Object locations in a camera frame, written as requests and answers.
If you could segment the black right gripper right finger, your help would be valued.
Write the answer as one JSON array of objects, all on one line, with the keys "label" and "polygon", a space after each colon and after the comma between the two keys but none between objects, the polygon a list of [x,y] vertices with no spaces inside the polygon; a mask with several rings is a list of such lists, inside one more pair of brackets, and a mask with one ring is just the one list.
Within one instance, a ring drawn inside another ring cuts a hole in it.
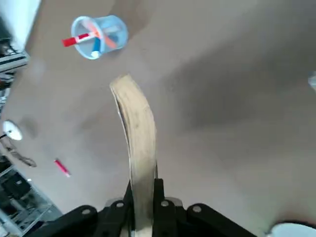
[{"label": "black right gripper right finger", "polygon": [[253,237],[254,234],[204,203],[176,206],[164,195],[162,179],[154,182],[154,237]]}]

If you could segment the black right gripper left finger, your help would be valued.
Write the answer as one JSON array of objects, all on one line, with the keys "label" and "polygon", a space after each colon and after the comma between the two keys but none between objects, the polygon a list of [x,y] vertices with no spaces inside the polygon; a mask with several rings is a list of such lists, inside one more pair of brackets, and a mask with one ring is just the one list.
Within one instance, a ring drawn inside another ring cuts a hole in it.
[{"label": "black right gripper left finger", "polygon": [[26,233],[27,237],[120,237],[131,236],[135,221],[133,198],[128,184],[123,198],[97,211],[90,205],[79,206],[53,221]]}]

